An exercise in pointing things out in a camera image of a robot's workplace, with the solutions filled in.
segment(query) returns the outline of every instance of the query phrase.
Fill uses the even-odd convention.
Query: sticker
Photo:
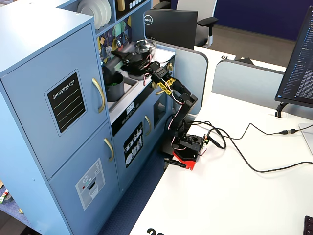
[[[98,158],[75,186],[84,210],[86,210],[105,184],[101,160]]]
[[[154,90],[149,83],[148,86],[133,100],[133,104],[130,104],[127,109],[125,109],[121,115],[113,122],[111,125],[113,136],[122,128],[122,126],[127,122],[127,120],[134,114],[138,107],[148,98],[148,96]]]
[[[47,97],[60,133],[86,111],[77,72],[53,88]]]
[[[124,155],[126,168],[132,163],[136,155],[143,147],[142,122],[136,127],[124,143]]]
[[[133,108],[134,108],[134,102],[132,102],[132,103],[127,107],[126,113],[129,114],[129,112],[130,112],[131,110],[133,110]]]
[[[156,233],[156,231],[154,229],[148,229],[147,230],[147,233],[149,233],[150,235],[164,235],[162,233]]]

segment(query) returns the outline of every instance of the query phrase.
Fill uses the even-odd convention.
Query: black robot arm
[[[191,94],[191,92],[176,78],[172,77],[170,72],[160,65],[160,62],[152,62],[151,52],[136,53],[134,50],[113,51],[115,55],[114,62],[112,61],[107,66],[111,70],[119,64],[119,68],[127,71],[129,74],[135,76],[151,76],[151,80],[157,84],[161,89],[168,94],[180,108],[171,120],[168,129],[173,134],[173,142],[195,151],[196,154],[201,151],[204,137],[190,136],[185,133],[184,125],[185,118],[198,101],[198,98]]]

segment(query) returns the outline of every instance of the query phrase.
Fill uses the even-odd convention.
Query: computer screen
[[[193,50],[197,17],[197,11],[148,10],[144,19],[146,38]]]
[[[313,6],[305,16],[275,100],[313,108]]]

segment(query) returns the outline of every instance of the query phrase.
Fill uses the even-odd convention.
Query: black cable
[[[211,124],[209,121],[204,121],[204,122],[203,122],[203,121],[193,121],[192,123],[197,123],[197,124],[192,124],[192,125],[207,124],[207,122],[208,122],[209,124]],[[241,140],[241,139],[244,137],[244,135],[246,134],[246,132],[247,132],[249,126],[253,126],[255,129],[257,129],[258,131],[262,132],[263,134],[268,135],[268,136],[271,136],[271,135],[277,135],[277,134],[281,134],[281,135],[294,134],[294,133],[296,133],[296,132],[298,132],[298,131],[302,131],[302,130],[305,130],[305,129],[308,129],[308,128],[312,127],[313,124],[310,125],[310,126],[307,126],[307,127],[305,127],[305,128],[298,129],[298,130],[290,129],[290,130],[284,130],[284,131],[281,131],[281,132],[275,132],[275,133],[270,133],[270,134],[268,134],[268,133],[262,131],[261,129],[259,129],[258,127],[256,127],[254,124],[249,123],[248,127],[246,128],[245,132],[243,133],[243,135],[242,135],[240,138],[233,138],[233,137],[228,137],[228,136],[223,136],[223,137],[225,137],[225,138],[231,138],[232,140],[235,140],[235,141]]]
[[[206,124],[206,125],[212,127],[212,129],[209,130],[208,135],[210,134],[210,132],[211,132],[212,130],[215,130],[215,131],[218,133],[218,135],[220,135],[220,136],[222,137],[223,140],[224,140],[224,137],[229,138],[230,141],[232,142],[232,144],[234,145],[234,147],[235,147],[235,148],[237,149],[237,151],[239,152],[240,156],[241,156],[241,157],[243,158],[243,160],[245,161],[245,163],[246,163],[253,171],[255,171],[255,172],[258,172],[258,173],[269,173],[269,172],[274,172],[274,171],[289,169],[289,168],[292,168],[292,167],[295,167],[295,166],[301,165],[301,164],[313,164],[313,162],[300,162],[300,163],[296,163],[296,164],[293,164],[293,165],[289,165],[289,166],[282,167],[282,168],[277,168],[277,169],[271,169],[271,170],[257,170],[257,169],[255,169],[253,166],[250,165],[250,163],[246,160],[246,158],[244,157],[244,155],[242,154],[242,152],[239,150],[239,148],[238,148],[237,145],[235,144],[235,142],[234,142],[235,139],[232,138],[225,130],[223,130],[223,129],[221,129],[221,128],[216,128],[216,127],[214,127],[209,121],[192,121],[192,122],[190,122],[190,123],[192,123],[192,125]],[[301,131],[301,130],[308,129],[308,128],[312,127],[312,126],[313,126],[313,124],[310,125],[310,126],[308,126],[308,127],[302,128],[302,129],[298,129],[298,130],[291,129],[291,130],[294,130],[295,132],[297,132],[297,131]],[[268,133],[265,133],[264,131],[260,130],[260,129],[257,128],[256,126],[254,126],[254,127],[255,127],[257,130],[259,130],[259,131],[261,131],[262,133],[264,133],[264,134],[266,134],[266,135],[269,135],[269,136],[270,136],[270,135],[275,135],[275,134],[282,134],[282,133],[286,132],[286,131],[281,131],[281,132],[277,132],[277,133],[268,134]]]
[[[209,141],[211,141],[211,142],[212,142],[215,146],[217,146],[218,148],[226,149],[226,140],[225,140],[225,137],[224,137],[224,136],[221,134],[221,132],[220,132],[217,128],[215,128],[209,121],[189,121],[188,123],[191,123],[192,125],[206,124],[206,125],[212,127],[212,129],[210,129],[210,130],[208,131],[208,133],[206,134],[206,135],[208,136]],[[215,130],[215,131],[219,134],[219,136],[222,138],[223,143],[224,143],[223,146],[221,146],[221,145],[220,145],[219,143],[217,143],[214,139],[212,139],[212,137],[209,137],[210,132],[211,132],[212,130]]]
[[[233,143],[233,145],[235,146],[235,148],[237,149],[237,151],[239,152],[239,154],[241,155],[241,157],[243,158],[243,160],[245,161],[245,163],[252,169],[254,170],[255,172],[258,172],[258,173],[268,173],[268,172],[274,172],[274,171],[278,171],[278,170],[285,170],[285,169],[289,169],[289,168],[292,168],[294,166],[297,166],[297,165],[301,165],[301,164],[313,164],[312,162],[300,162],[300,163],[296,163],[296,164],[293,164],[293,165],[289,165],[289,166],[286,166],[286,167],[282,167],[282,168],[277,168],[277,169],[272,169],[272,170],[256,170],[255,168],[253,168],[253,166],[251,166],[249,164],[249,162],[245,159],[245,157],[243,156],[242,152],[239,150],[239,148],[237,147],[237,145],[235,144],[234,140],[230,137],[230,135],[223,129],[221,128],[216,128],[217,130],[220,130],[220,131],[223,131],[227,136],[228,138],[230,139],[230,141]]]
[[[175,58],[175,55],[173,55],[172,57],[171,57],[171,59],[169,59],[169,60],[167,60],[167,61],[164,61],[164,62],[160,62],[160,64],[164,64],[164,63],[166,63],[166,62],[169,62],[170,60],[172,60],[172,59],[174,59]]]

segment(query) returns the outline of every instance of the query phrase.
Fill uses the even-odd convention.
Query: chalkboard label
[[[76,72],[51,90],[47,96],[60,133],[86,111]]]

